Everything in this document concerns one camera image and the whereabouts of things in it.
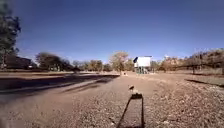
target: dirt road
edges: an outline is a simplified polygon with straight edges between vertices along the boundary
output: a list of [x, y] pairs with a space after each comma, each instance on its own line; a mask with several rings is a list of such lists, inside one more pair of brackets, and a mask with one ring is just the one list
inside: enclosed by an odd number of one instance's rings
[[[223, 88], [192, 76], [87, 74], [27, 81], [16, 86], [25, 90], [0, 92], [0, 127], [224, 126]], [[128, 85], [142, 95], [132, 95]]]

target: blue sky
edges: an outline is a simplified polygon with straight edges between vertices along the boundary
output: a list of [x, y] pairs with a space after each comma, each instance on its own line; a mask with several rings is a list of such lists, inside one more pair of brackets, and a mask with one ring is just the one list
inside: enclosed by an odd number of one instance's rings
[[223, 0], [11, 0], [21, 19], [20, 56], [72, 60], [184, 57], [224, 47]]

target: white sign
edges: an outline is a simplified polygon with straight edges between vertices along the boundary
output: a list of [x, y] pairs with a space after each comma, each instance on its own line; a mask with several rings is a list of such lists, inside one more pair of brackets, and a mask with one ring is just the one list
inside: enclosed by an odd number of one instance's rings
[[150, 67], [151, 57], [138, 57], [135, 67]]

